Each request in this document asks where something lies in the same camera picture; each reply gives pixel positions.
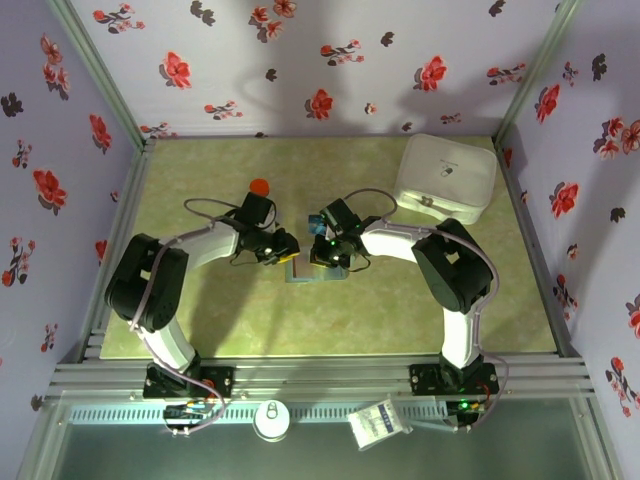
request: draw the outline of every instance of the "floral wallpaper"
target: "floral wallpaper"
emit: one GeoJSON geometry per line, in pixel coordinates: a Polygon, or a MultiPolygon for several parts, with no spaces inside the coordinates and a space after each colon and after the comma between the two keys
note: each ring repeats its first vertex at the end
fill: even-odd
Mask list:
{"type": "Polygon", "coordinates": [[[0,43],[0,477],[13,479],[82,332],[134,150],[45,2],[3,5],[0,43]]]}
{"type": "Polygon", "coordinates": [[[143,136],[264,138],[494,134],[558,1],[71,3],[143,136]]]}
{"type": "Polygon", "coordinates": [[[630,479],[640,472],[637,39],[640,3],[585,2],[503,142],[556,279],[549,293],[630,479]]]}

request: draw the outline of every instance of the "white plastic container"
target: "white plastic container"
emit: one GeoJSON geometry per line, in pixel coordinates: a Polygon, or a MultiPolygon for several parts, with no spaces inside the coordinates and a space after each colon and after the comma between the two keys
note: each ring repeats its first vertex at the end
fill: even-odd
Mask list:
{"type": "Polygon", "coordinates": [[[420,133],[407,143],[393,196],[401,207],[471,225],[491,201],[497,163],[484,148],[420,133]]]}

